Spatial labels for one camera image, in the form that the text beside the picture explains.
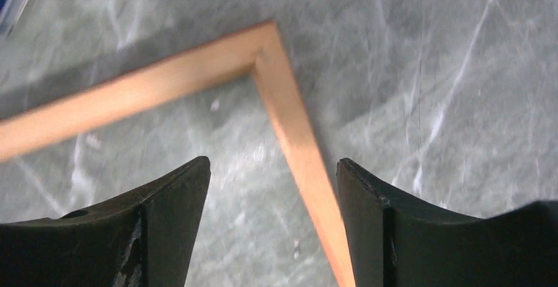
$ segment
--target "wooden beam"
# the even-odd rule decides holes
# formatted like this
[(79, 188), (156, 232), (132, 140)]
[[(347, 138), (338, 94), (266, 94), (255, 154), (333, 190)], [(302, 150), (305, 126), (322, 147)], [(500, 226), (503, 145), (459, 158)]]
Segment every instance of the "wooden beam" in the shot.
[(0, 122), (0, 162), (247, 72), (341, 287), (354, 287), (341, 213), (274, 22), (258, 24)]

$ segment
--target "wooden frame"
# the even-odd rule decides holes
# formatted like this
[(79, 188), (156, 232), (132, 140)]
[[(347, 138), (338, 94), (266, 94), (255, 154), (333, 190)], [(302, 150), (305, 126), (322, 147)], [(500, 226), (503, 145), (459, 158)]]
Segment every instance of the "wooden frame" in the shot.
[(264, 22), (0, 122), (0, 162), (251, 72), (341, 287), (354, 287), (341, 213), (274, 22)]

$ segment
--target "wooden plank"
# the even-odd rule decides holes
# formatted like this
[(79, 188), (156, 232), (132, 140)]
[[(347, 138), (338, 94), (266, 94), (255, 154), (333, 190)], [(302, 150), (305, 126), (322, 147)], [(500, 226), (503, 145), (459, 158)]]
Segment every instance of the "wooden plank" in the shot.
[(277, 30), (256, 59), (253, 78), (338, 284), (354, 286), (342, 216)]
[(354, 287), (345, 227), (288, 56), (265, 22), (0, 122), (0, 162), (253, 72), (341, 287)]

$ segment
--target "stone surface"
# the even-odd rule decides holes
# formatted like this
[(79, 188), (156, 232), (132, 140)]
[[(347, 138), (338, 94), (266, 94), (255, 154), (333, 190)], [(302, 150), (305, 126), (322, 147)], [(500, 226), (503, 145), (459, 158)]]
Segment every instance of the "stone surface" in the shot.
[[(558, 197), (557, 15), (558, 0), (31, 0), (0, 45), (0, 115), (273, 18), (332, 179), (350, 157), (489, 217)], [(59, 217), (196, 155), (213, 178), (187, 286), (335, 286), (248, 78), (1, 164), (0, 221)]]

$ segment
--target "gray marble surface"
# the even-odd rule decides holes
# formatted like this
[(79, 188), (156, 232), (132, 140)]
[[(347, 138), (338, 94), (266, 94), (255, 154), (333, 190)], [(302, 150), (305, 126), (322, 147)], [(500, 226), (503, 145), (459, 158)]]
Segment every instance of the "gray marble surface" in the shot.
[[(558, 198), (557, 14), (558, 0), (31, 0), (0, 43), (0, 115), (274, 18), (332, 179), (350, 157), (490, 217)], [(0, 222), (59, 217), (196, 155), (213, 178), (186, 286), (336, 285), (248, 78), (1, 164)]]

